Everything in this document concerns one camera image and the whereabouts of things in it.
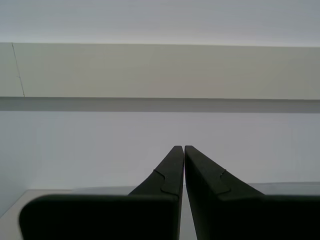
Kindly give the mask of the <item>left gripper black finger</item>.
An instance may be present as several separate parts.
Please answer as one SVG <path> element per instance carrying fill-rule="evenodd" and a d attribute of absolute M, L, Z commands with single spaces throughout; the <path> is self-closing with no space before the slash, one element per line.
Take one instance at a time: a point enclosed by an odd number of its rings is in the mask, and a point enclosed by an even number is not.
<path fill-rule="evenodd" d="M 320 198 L 267 195 L 191 145 L 184 148 L 185 183 L 199 240 L 317 240 Z"/>
<path fill-rule="evenodd" d="M 177 240 L 180 237 L 184 151 L 173 147 L 127 195 L 49 194 L 20 211 L 25 240 Z"/>

